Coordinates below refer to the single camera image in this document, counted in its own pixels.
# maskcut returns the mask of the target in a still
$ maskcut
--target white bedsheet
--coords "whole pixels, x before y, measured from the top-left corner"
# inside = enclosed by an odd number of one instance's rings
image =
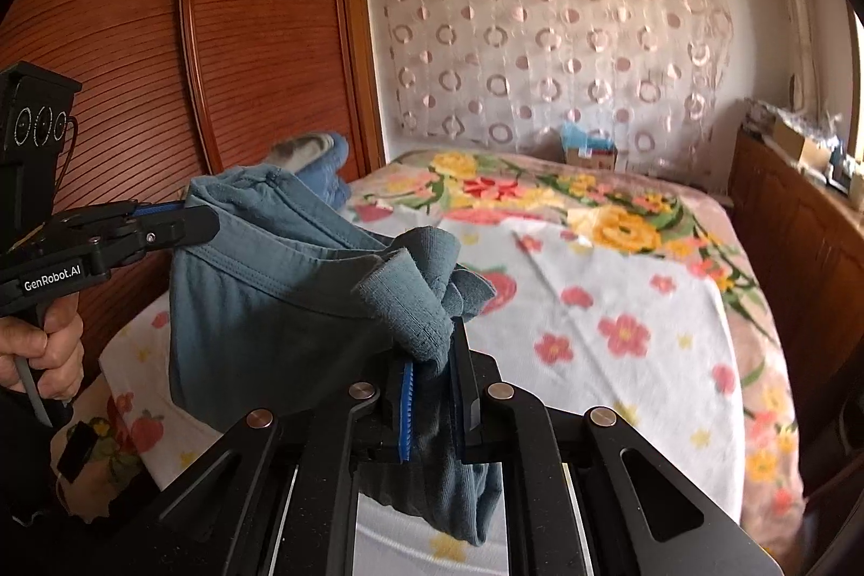
[[[424,224],[406,211],[403,229]],[[387,234],[399,224],[388,219]],[[497,226],[445,219],[461,262],[489,277],[498,297],[468,324],[470,346],[492,354],[504,380],[548,406],[615,408],[733,519],[744,480],[740,382],[720,294],[674,262],[592,248],[547,222]],[[161,418],[164,434],[141,458],[160,487],[219,434],[170,402],[167,294],[115,337],[100,362],[115,398]],[[504,510],[470,547],[360,497],[355,573],[507,573]]]

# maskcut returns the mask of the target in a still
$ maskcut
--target finger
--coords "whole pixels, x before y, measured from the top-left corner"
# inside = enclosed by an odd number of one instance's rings
[[[48,335],[17,317],[0,317],[0,354],[33,358],[48,348]]]
[[[81,333],[84,331],[84,323],[78,313],[72,318],[72,322],[58,333],[49,335],[49,343],[41,356],[30,359],[30,366],[34,369],[58,369],[66,363],[75,347],[80,344]]]
[[[11,355],[0,355],[0,388],[13,391],[24,390],[21,379],[18,378],[15,360]]]
[[[64,296],[55,300],[45,313],[45,327],[47,334],[59,333],[60,330],[72,322],[72,318],[78,312],[78,293]]]
[[[69,389],[78,386],[81,379],[84,377],[84,372],[81,367],[81,360],[84,358],[84,347],[78,343],[72,350],[72,354],[66,359],[62,366],[56,369],[49,369],[39,383],[36,385],[39,389],[39,395],[42,398],[61,398]]]

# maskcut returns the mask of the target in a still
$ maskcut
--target metal bolt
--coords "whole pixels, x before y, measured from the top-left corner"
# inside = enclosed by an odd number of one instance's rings
[[[351,385],[348,393],[356,401],[365,401],[367,398],[372,398],[375,395],[375,387],[368,382],[358,381]]]
[[[496,401],[508,401],[513,398],[516,391],[514,391],[513,386],[508,383],[497,382],[489,386],[487,393]]]
[[[618,416],[615,415],[615,411],[612,408],[595,408],[591,411],[591,422],[595,425],[599,425],[601,428],[611,428],[616,422],[618,422]]]
[[[246,425],[256,430],[269,428],[272,422],[273,413],[267,410],[267,408],[258,408],[258,410],[253,410],[249,415],[246,415]]]

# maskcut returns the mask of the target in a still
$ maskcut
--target wooden cabinet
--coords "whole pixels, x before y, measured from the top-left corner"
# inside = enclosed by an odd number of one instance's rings
[[[774,315],[806,443],[864,373],[864,216],[744,133],[729,195]]]
[[[84,85],[55,209],[168,200],[309,130],[346,136],[345,179],[381,164],[366,0],[14,0],[0,21],[0,68],[28,60]],[[82,293],[88,376],[165,290],[169,262]]]

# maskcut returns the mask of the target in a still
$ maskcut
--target folded clothing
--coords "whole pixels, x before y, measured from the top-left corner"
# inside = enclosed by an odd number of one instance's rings
[[[483,543],[500,467],[455,457],[447,357],[451,318],[474,317],[494,289],[456,264],[459,241],[437,228],[362,231],[270,165],[193,179],[187,205],[213,207],[220,230],[174,254],[174,403],[221,432],[253,408],[299,412],[395,342],[417,363],[411,461],[364,467],[361,490]]]
[[[295,174],[315,196],[340,209],[351,196],[351,189],[336,173],[347,159],[348,143],[339,133],[306,133],[275,144],[265,164]]]

